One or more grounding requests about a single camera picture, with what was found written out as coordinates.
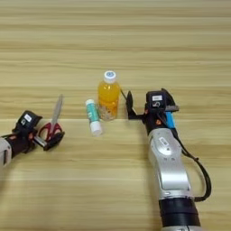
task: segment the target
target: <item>plastic bottle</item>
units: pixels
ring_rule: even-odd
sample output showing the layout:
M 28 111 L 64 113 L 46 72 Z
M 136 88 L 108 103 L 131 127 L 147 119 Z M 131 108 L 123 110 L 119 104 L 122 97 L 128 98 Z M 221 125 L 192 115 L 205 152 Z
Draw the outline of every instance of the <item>plastic bottle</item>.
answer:
M 104 80 L 98 86 L 98 113 L 103 120 L 113 120 L 117 117 L 120 87 L 116 82 L 116 74 L 109 70 L 105 72 Z
M 102 127 L 99 122 L 98 114 L 97 114 L 97 106 L 93 99 L 89 99 L 86 101 L 86 107 L 88 112 L 88 119 L 90 122 L 90 130 L 91 133 L 95 136 L 102 134 Z

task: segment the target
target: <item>white glue stick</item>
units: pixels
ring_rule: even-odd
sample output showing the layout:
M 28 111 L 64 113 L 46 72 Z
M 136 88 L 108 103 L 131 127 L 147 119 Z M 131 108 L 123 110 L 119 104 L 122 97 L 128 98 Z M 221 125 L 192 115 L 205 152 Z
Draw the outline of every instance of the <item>white glue stick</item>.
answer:
M 101 124 L 99 122 L 99 117 L 97 114 L 97 106 L 93 99 L 86 101 L 86 107 L 88 112 L 88 119 L 90 122 L 90 130 L 94 136 L 99 136 L 103 133 Z

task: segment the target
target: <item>black wire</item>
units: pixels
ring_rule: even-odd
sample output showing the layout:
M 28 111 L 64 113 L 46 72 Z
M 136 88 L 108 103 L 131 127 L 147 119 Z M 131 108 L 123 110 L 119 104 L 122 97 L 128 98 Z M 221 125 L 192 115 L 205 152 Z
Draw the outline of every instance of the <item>black wire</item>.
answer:
M 162 123 L 168 127 L 166 121 L 164 121 L 164 119 L 159 115 L 157 114 L 158 118 L 162 121 Z M 177 130 L 174 128 L 174 129 L 171 129 L 172 131 L 172 134 L 173 136 L 175 137 L 175 139 L 179 142 L 181 148 L 182 148 L 182 153 L 191 158 L 200 168 L 200 170 L 202 171 L 203 173 L 203 176 L 204 176 L 204 179 L 205 179 L 205 182 L 206 182 L 206 192 L 204 194 L 204 196 L 201 196 L 201 197 L 195 197 L 194 200 L 196 202 L 199 202 L 199 201 L 203 201 L 203 200 L 206 200 L 207 198 L 209 198 L 209 196 L 211 195 L 211 192 L 212 192 L 212 182 L 211 182 L 211 179 L 208 175 L 208 172 L 207 170 L 204 168 L 204 166 L 200 163 L 199 161 L 199 158 L 196 158 L 194 157 L 187 149 L 186 147 L 184 146 L 184 144 L 182 143 L 182 141 L 180 140 L 179 136 L 178 136 L 178 133 L 177 133 Z

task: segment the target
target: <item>orange juice bottle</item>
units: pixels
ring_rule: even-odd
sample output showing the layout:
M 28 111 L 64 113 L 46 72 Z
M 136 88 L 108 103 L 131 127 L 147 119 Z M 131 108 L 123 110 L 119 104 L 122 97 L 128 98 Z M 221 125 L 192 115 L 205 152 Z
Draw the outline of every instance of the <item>orange juice bottle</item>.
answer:
M 116 82 L 116 74 L 105 72 L 104 80 L 98 85 L 98 113 L 103 120 L 113 120 L 117 116 L 120 87 Z

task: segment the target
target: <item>robotic arm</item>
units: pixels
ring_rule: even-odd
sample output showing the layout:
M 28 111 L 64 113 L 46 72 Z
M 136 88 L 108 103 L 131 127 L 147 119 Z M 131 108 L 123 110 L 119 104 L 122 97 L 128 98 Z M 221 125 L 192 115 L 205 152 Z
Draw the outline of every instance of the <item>robotic arm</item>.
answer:
M 44 151 L 59 144 L 65 133 L 55 134 L 48 142 L 37 135 L 37 124 L 42 119 L 31 111 L 25 111 L 16 123 L 13 132 L 0 137 L 0 168 L 9 164 L 21 152 L 28 153 L 39 144 Z
M 143 115 L 133 108 L 133 96 L 129 91 L 126 107 L 129 119 L 140 119 L 146 126 L 149 137 L 149 160 L 155 170 L 159 186 L 159 206 L 162 216 L 162 231 L 202 231 L 195 201 L 202 201 L 211 194 L 211 181 L 198 158 L 192 156 L 178 137 L 172 113 L 179 111 L 170 93 L 151 91 L 146 94 Z M 204 174 L 207 185 L 203 197 L 194 198 L 188 174 L 181 160 L 181 153 L 193 159 Z

